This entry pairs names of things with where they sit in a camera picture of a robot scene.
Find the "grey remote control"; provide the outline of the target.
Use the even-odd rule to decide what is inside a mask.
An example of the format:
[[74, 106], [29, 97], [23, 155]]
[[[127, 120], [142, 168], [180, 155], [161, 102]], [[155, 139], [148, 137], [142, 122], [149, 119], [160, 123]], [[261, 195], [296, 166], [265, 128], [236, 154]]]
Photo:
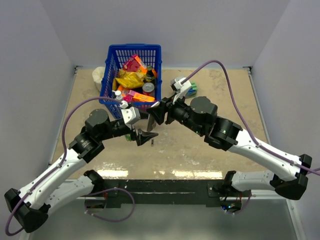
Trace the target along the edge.
[[151, 132], [157, 125], [157, 122], [155, 120], [155, 118], [149, 114], [148, 115], [148, 122], [147, 122], [147, 132]]

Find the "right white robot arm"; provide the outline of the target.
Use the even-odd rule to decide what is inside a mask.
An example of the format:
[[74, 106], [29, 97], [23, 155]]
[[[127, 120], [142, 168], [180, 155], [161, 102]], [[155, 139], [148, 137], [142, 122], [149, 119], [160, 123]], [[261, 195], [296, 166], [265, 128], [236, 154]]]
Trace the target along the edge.
[[207, 97], [194, 98], [190, 104], [184, 99], [163, 98], [147, 112], [158, 125], [177, 121], [204, 138], [209, 146], [246, 157], [266, 168], [265, 171], [228, 171], [216, 191], [233, 197], [252, 190], [270, 190], [281, 197], [299, 200], [308, 185], [307, 169], [312, 158], [292, 155], [258, 140], [235, 122], [218, 116], [218, 107]]

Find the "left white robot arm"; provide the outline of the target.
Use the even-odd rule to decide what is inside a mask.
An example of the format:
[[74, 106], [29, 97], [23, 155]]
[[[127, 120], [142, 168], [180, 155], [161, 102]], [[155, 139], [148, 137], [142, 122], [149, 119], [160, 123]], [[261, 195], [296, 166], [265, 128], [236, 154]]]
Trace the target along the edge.
[[111, 121], [106, 110], [93, 110], [74, 140], [60, 159], [35, 180], [20, 189], [9, 189], [5, 202], [10, 218], [15, 218], [26, 233], [39, 229], [55, 210], [82, 196], [99, 196], [104, 188], [103, 178], [94, 170], [66, 184], [65, 180], [84, 167], [104, 150], [103, 141], [130, 135], [141, 146], [158, 136], [156, 132], [135, 129], [140, 120], [137, 108], [122, 111], [124, 118]]

